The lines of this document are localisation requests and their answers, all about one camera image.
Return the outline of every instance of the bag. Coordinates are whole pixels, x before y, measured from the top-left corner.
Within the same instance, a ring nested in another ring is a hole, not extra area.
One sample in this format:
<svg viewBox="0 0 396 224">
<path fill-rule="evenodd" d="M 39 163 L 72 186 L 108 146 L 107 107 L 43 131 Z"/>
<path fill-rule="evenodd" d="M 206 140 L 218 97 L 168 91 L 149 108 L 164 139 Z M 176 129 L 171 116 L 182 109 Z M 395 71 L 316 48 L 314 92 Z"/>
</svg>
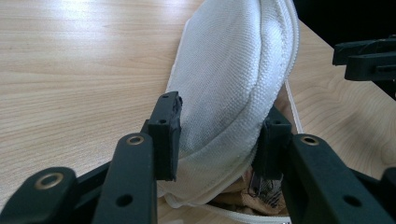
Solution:
<svg viewBox="0 0 396 224">
<path fill-rule="evenodd" d="M 290 0 L 206 0 L 187 21 L 167 91 L 183 98 L 172 207 L 206 204 L 246 172 L 262 122 L 293 67 L 298 19 Z"/>
</svg>

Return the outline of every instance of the wood grain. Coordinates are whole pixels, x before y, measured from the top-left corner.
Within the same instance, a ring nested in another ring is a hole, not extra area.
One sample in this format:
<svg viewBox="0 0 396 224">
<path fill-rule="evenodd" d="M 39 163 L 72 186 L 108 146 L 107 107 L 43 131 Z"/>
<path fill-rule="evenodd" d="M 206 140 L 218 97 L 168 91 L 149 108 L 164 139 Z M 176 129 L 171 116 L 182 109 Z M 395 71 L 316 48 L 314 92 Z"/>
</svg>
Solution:
<svg viewBox="0 0 396 224">
<path fill-rule="evenodd" d="M 0 209 L 22 181 L 51 166 L 78 175 L 111 159 L 164 92 L 197 1 L 2 1 Z M 346 164 L 379 177 L 396 164 L 396 104 L 372 83 L 343 80 L 332 50 L 302 25 L 290 85 L 304 130 Z M 237 223 L 170 208 L 160 223 Z"/>
</svg>

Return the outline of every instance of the white cloth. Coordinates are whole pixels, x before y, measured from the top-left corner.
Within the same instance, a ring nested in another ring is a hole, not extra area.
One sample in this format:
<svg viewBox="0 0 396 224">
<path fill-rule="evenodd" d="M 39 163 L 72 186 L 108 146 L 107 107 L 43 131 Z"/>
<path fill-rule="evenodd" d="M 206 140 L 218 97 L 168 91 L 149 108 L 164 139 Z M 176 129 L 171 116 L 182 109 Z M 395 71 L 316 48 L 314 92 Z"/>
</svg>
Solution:
<svg viewBox="0 0 396 224">
<path fill-rule="evenodd" d="M 204 204 L 251 164 L 299 42 L 291 0 L 206 0 L 186 24 L 167 91 L 183 98 L 173 207 Z"/>
</svg>

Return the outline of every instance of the brown fabric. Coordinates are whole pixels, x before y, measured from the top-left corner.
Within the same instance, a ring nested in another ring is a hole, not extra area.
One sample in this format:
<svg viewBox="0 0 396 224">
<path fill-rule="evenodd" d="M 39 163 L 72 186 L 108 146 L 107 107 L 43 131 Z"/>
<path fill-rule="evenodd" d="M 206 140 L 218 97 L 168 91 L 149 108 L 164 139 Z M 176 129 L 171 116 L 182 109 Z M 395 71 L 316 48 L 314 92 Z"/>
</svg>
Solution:
<svg viewBox="0 0 396 224">
<path fill-rule="evenodd" d="M 291 123 L 291 132 L 297 133 L 285 85 L 281 88 L 274 105 Z M 266 203 L 261 197 L 252 197 L 251 195 L 253 195 L 253 192 L 248 193 L 251 177 L 252 169 L 249 168 L 242 178 L 239 178 L 232 183 L 230 187 L 213 199 L 211 203 L 224 209 L 249 215 L 288 216 L 289 213 L 286 208 L 283 195 L 278 197 L 279 200 L 277 201 L 276 206 L 272 206 L 271 204 Z"/>
</svg>

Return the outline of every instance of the wooden table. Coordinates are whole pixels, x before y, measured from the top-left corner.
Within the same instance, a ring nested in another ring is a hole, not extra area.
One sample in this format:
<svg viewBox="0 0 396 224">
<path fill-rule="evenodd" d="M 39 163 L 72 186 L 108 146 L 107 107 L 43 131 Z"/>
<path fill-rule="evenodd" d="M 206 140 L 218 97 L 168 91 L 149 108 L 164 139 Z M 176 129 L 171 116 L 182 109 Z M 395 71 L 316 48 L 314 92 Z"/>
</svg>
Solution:
<svg viewBox="0 0 396 224">
<path fill-rule="evenodd" d="M 0 8 L 0 209 L 22 181 L 51 166 L 77 175 L 109 161 L 165 90 L 197 1 L 11 1 Z M 380 177 L 396 165 L 396 103 L 370 82 L 343 79 L 332 49 L 302 25 L 290 86 L 307 133 Z M 170 208 L 166 223 L 237 223 Z"/>
</svg>

